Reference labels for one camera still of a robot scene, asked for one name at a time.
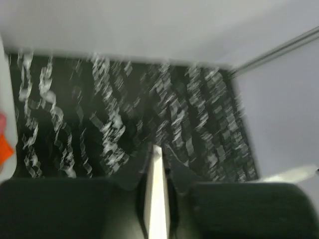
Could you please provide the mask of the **white t-shirt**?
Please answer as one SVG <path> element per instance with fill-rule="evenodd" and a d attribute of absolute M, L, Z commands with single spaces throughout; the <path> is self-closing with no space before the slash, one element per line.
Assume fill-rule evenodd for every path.
<path fill-rule="evenodd" d="M 149 239 L 168 239 L 170 212 L 167 179 L 161 147 L 152 146 L 147 173 L 144 203 L 144 223 Z"/>

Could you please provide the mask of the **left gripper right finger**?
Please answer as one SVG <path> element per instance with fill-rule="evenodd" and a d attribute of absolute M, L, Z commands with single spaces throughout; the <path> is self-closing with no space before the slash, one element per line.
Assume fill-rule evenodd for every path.
<path fill-rule="evenodd" d="M 313 239 L 316 211 L 299 183 L 316 173 L 293 168 L 246 183 L 205 182 L 170 173 L 172 239 Z"/>

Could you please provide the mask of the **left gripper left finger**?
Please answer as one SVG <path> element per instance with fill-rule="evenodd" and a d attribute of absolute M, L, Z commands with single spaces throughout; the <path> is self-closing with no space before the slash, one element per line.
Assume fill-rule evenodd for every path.
<path fill-rule="evenodd" d="M 95 179 L 9 179 L 0 185 L 3 239 L 144 239 L 137 194 Z"/>

